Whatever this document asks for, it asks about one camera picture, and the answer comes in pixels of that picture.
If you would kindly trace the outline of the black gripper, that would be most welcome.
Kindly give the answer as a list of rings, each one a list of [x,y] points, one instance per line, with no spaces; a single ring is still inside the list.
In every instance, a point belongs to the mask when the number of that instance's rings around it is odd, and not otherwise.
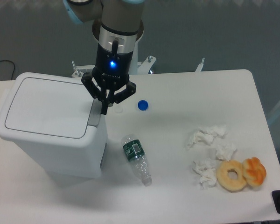
[[[95,68],[92,73],[84,73],[81,81],[90,95],[102,103],[101,114],[106,115],[109,106],[114,103],[119,104],[136,93],[136,84],[129,81],[132,57],[133,52],[113,54],[98,45]],[[126,85],[124,90],[115,93],[115,90],[119,90],[124,85]]]

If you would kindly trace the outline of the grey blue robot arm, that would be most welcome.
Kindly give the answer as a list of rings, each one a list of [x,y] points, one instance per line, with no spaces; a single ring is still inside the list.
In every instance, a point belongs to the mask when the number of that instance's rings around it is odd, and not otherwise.
[[[136,92],[129,69],[144,8],[142,0],[65,0],[76,23],[101,21],[95,66],[81,81],[90,95],[102,103],[101,114]]]

